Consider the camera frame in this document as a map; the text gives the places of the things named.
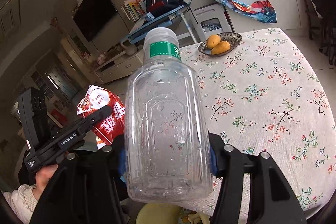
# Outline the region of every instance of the dining table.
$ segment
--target dining table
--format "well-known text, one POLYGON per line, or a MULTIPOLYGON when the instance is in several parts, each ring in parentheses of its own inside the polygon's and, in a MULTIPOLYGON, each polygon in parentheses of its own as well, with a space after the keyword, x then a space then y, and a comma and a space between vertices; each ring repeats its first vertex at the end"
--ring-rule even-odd
MULTIPOLYGON (((199 44, 182 47, 182 62, 197 72, 208 130, 242 153, 270 153, 308 218, 336 189, 336 128, 328 99, 281 29, 241 35, 240 44, 220 57, 202 54, 199 44)), ((249 176, 244 174, 242 224, 248 216, 249 176)), ((212 215, 221 183, 213 177, 209 197, 179 205, 212 215)))

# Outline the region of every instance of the clear plastic bottle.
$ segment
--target clear plastic bottle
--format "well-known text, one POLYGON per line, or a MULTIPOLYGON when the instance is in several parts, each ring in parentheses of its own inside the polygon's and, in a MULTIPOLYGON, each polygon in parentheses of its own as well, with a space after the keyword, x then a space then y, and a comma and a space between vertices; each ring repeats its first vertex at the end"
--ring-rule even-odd
POLYGON ((144 65, 128 80, 127 190, 140 202, 183 202, 212 192, 209 138, 196 72, 167 28, 145 37, 144 65))

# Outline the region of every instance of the red snack bag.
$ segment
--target red snack bag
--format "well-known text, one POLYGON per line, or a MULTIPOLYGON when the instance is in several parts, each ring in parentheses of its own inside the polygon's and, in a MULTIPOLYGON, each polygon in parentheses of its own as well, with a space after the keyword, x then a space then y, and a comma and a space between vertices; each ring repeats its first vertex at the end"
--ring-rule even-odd
POLYGON ((105 105, 112 108, 111 116, 97 122, 92 130, 96 134, 98 148, 103 146, 101 141, 105 145, 110 145, 116 136, 124 133, 125 106, 118 96, 95 85, 89 87, 85 97, 77 106, 77 115, 87 117, 105 105))

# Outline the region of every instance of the green label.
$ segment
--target green label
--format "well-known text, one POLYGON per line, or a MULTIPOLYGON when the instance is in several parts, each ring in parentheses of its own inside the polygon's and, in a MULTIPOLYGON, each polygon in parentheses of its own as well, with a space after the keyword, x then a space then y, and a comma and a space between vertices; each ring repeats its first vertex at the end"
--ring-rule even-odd
POLYGON ((179 48, 173 43, 166 41, 154 42, 151 44, 149 57, 153 57, 156 55, 171 55, 181 61, 179 48))

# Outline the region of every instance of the fruit bowl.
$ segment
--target fruit bowl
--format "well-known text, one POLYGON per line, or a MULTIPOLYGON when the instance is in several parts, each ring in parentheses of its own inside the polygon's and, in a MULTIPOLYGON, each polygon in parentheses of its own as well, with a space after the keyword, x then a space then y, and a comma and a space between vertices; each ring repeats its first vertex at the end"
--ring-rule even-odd
POLYGON ((211 54, 211 49, 207 48, 207 41, 204 41, 198 46, 198 50, 208 56, 222 56, 225 54, 228 54, 230 51, 232 51, 235 47, 239 45, 239 43, 242 40, 242 36, 239 33, 235 32, 223 32, 218 34, 220 36, 220 40, 226 40, 230 43, 230 49, 228 49, 225 52, 222 52, 220 54, 211 54))

